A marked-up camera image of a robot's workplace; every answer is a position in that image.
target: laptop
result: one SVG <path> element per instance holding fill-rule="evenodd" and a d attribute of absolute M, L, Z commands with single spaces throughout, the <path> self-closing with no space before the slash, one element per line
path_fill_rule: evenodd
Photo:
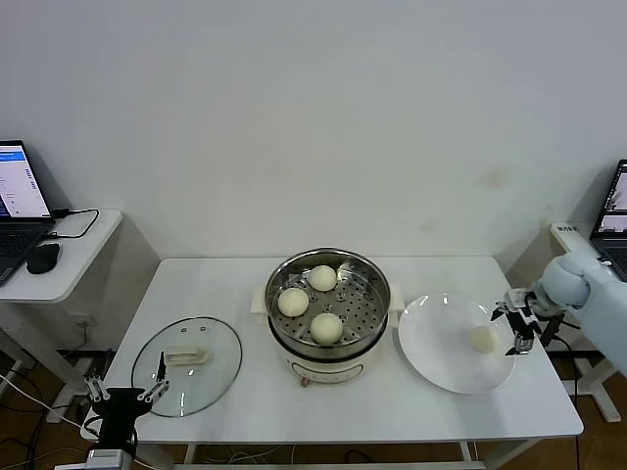
<path fill-rule="evenodd" d="M 590 242 L 627 282 L 627 160 L 618 163 Z"/>
<path fill-rule="evenodd" d="M 0 141 L 0 286 L 54 224 L 24 143 Z"/>

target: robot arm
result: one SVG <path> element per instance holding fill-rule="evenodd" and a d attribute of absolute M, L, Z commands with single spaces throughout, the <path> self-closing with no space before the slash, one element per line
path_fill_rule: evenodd
<path fill-rule="evenodd" d="M 570 312 L 586 337 L 627 375 L 627 283 L 618 280 L 605 263 L 587 254 L 568 253 L 554 258 L 530 289 L 507 291 L 493 319 L 507 314 L 514 332 L 511 353 L 531 350 L 521 338 L 537 331 L 534 311 L 545 316 Z"/>
<path fill-rule="evenodd" d="M 137 450 L 135 420 L 150 412 L 169 388 L 164 353 L 161 353 L 156 383 L 150 390 L 131 387 L 105 388 L 100 377 L 85 379 L 88 397 L 96 416 L 87 420 L 85 429 L 98 441 L 84 464 L 58 465 L 55 470 L 129 470 Z M 100 432 L 89 430 L 90 422 L 101 420 Z"/>

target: glass lid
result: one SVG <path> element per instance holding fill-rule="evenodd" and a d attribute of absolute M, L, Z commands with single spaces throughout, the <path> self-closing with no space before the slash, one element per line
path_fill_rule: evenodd
<path fill-rule="evenodd" d="M 242 345 L 235 330 L 217 318 L 185 318 L 157 333 L 133 364 L 131 385 L 155 385 L 161 354 L 169 389 L 153 405 L 159 416 L 182 417 L 218 401 L 237 377 Z"/>

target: small white table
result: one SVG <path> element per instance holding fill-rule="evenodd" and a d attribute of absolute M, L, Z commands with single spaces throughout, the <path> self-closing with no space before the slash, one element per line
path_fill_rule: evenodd
<path fill-rule="evenodd" d="M 59 235 L 80 234 L 93 219 L 94 212 L 70 214 L 59 220 L 54 231 Z M 85 390 L 82 373 L 89 361 L 80 361 L 74 369 L 63 359 L 45 334 L 34 327 L 28 318 L 13 307 L 14 304 L 57 304 L 72 292 L 91 262 L 120 224 L 121 212 L 100 210 L 100 215 L 81 238 L 49 240 L 61 246 L 57 265 L 44 274 L 30 274 L 25 263 L 9 281 L 0 287 L 0 348 L 24 365 L 32 359 L 22 353 L 17 356 L 15 344 L 24 348 L 46 368 L 63 380 L 67 387 L 59 393 L 55 405 L 65 404 L 68 398 Z"/>
<path fill-rule="evenodd" d="M 372 260 L 391 284 L 399 286 L 406 302 L 425 292 L 447 291 L 491 307 L 508 288 L 492 258 Z M 162 261 L 122 340 L 106 385 L 130 386 L 132 365 L 144 344 L 183 317 L 214 316 L 228 322 L 240 336 L 243 361 L 232 388 L 208 409 L 181 419 L 152 414 L 139 418 L 140 443 L 507 440 L 485 462 L 466 461 L 456 467 L 497 468 L 542 438 L 582 432 L 582 422 L 539 342 L 529 355 L 517 360 L 510 379 L 499 389 L 463 396 L 432 385 L 412 369 L 395 345 L 393 329 L 388 328 L 378 357 L 361 376 L 343 384 L 302 388 L 300 379 L 282 363 L 267 326 L 260 325 L 250 312 L 254 289 L 264 285 L 281 261 Z M 84 431 L 82 435 L 90 439 Z"/>

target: pot handle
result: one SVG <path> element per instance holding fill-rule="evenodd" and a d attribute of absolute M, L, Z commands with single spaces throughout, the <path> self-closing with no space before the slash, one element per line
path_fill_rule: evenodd
<path fill-rule="evenodd" d="M 264 303 L 264 288 L 256 287 L 253 291 L 253 302 L 251 304 L 251 313 L 257 317 L 257 323 L 260 325 L 265 324 L 265 318 L 267 312 L 265 311 Z"/>
<path fill-rule="evenodd" d="M 405 310 L 405 301 L 401 288 L 396 284 L 390 284 L 390 307 L 388 308 L 388 317 L 392 328 L 399 327 L 399 320 Z"/>

